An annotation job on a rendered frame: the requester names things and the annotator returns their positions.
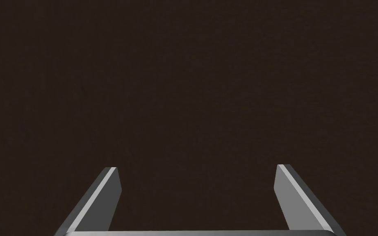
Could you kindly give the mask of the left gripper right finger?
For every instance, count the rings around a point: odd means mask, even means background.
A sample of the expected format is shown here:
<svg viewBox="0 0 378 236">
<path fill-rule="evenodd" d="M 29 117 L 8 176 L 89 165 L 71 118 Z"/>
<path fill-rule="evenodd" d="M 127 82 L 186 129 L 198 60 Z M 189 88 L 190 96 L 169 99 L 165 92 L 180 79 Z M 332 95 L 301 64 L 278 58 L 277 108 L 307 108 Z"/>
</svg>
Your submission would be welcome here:
<svg viewBox="0 0 378 236">
<path fill-rule="evenodd" d="M 290 230 L 324 230 L 332 234 L 345 234 L 291 165 L 277 165 L 273 189 Z"/>
</svg>

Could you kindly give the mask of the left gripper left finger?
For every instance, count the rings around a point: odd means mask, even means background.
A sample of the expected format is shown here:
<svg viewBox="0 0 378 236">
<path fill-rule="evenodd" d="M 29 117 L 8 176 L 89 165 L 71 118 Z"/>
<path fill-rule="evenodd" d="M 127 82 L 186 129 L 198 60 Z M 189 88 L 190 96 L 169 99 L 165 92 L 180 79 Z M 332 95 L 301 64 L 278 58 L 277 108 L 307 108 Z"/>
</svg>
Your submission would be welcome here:
<svg viewBox="0 0 378 236">
<path fill-rule="evenodd" d="M 56 234 L 68 234 L 75 231 L 108 231 L 121 192 L 118 168 L 104 168 Z"/>
</svg>

